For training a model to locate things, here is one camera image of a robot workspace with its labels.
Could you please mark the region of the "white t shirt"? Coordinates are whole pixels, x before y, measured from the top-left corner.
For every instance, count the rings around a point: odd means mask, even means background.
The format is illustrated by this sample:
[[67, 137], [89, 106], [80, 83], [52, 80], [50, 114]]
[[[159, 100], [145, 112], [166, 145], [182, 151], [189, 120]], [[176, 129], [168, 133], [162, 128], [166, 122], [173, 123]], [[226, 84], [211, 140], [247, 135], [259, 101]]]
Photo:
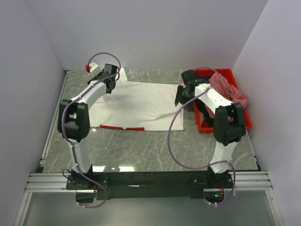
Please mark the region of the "white t shirt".
[[125, 70], [110, 94], [89, 109], [92, 128], [183, 130], [183, 111], [174, 105], [177, 85], [128, 81]]

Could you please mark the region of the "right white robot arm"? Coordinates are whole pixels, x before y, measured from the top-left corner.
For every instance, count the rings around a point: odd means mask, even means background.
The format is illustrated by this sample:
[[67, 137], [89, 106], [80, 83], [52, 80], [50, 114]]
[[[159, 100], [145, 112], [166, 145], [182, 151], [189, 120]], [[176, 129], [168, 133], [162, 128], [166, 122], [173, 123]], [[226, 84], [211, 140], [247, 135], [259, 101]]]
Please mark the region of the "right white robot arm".
[[214, 114], [213, 135], [215, 151], [208, 167], [213, 171], [206, 177], [207, 184], [217, 188], [222, 182], [222, 173], [229, 169], [232, 153], [241, 138], [246, 134], [244, 106], [233, 102], [220, 93], [226, 79], [216, 70], [207, 79], [198, 75], [197, 70], [186, 70], [181, 74], [183, 84], [178, 85], [174, 104], [183, 107], [198, 101], [209, 113]]

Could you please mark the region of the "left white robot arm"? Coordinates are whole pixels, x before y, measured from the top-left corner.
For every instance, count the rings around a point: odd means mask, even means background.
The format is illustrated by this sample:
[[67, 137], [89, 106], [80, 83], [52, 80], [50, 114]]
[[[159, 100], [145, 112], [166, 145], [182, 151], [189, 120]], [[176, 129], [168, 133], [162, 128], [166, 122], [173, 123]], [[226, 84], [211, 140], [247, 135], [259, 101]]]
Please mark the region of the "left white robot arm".
[[57, 130], [66, 140], [71, 153], [72, 171], [81, 173], [77, 183], [83, 189], [91, 188], [94, 183], [94, 177], [88, 174], [92, 164], [86, 151], [86, 138], [90, 131], [89, 109], [100, 97], [115, 89], [116, 76], [120, 72], [119, 66], [111, 64], [105, 64], [102, 69], [91, 63], [87, 68], [93, 78], [78, 95], [60, 102], [57, 122]]

